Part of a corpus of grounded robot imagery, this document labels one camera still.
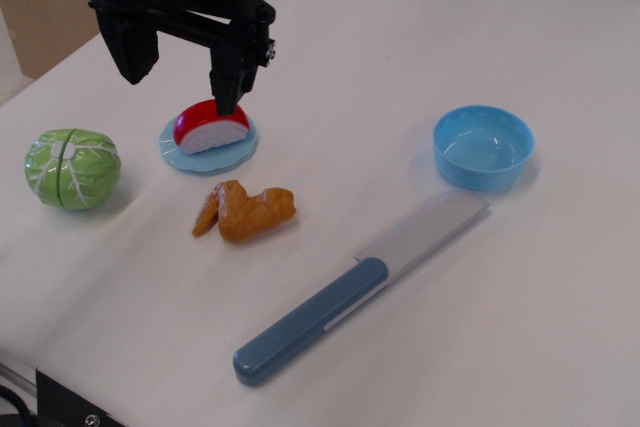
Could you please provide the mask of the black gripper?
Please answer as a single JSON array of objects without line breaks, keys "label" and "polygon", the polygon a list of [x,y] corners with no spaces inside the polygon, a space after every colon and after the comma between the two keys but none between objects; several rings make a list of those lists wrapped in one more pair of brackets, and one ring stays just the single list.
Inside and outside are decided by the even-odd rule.
[{"label": "black gripper", "polygon": [[276,13],[265,0],[89,0],[89,5],[118,71],[132,85],[159,59],[158,32],[210,48],[219,117],[235,113],[253,88],[257,68],[275,55],[269,27]]}]

